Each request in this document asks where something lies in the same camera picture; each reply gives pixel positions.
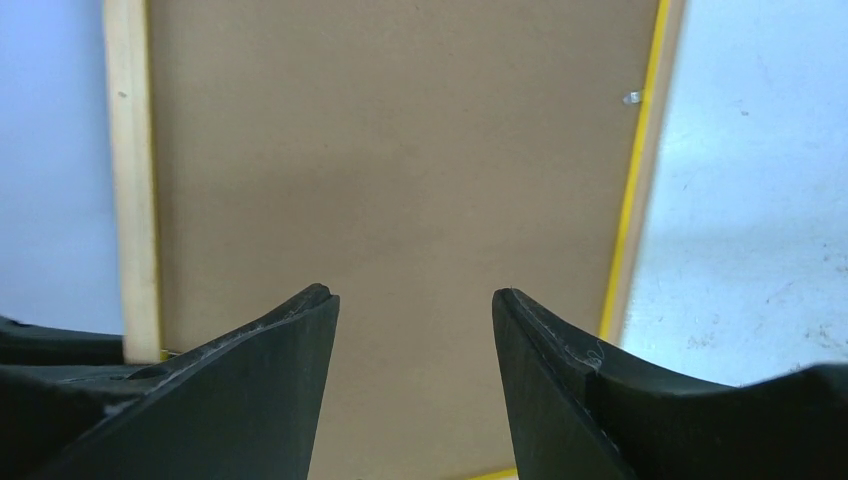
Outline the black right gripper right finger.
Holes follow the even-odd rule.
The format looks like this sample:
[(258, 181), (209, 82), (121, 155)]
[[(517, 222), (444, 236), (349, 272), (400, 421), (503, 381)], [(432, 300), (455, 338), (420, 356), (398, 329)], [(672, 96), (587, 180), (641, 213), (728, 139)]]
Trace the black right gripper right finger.
[(515, 288), (492, 299), (522, 479), (843, 479), (847, 368), (742, 387), (680, 374), (562, 320)]

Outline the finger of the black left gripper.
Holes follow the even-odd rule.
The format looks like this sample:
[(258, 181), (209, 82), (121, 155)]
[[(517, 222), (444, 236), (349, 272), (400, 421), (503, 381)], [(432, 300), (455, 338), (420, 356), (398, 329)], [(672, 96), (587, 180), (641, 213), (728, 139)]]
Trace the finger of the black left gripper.
[(1, 364), (124, 365), (123, 338), (120, 335), (48, 328), (1, 317)]

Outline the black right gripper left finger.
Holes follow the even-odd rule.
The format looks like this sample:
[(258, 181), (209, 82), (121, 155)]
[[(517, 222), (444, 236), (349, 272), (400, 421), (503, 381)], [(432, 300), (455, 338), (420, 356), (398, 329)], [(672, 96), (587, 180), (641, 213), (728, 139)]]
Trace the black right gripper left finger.
[(156, 364), (1, 364), (1, 475), (304, 479), (339, 310), (313, 284)]

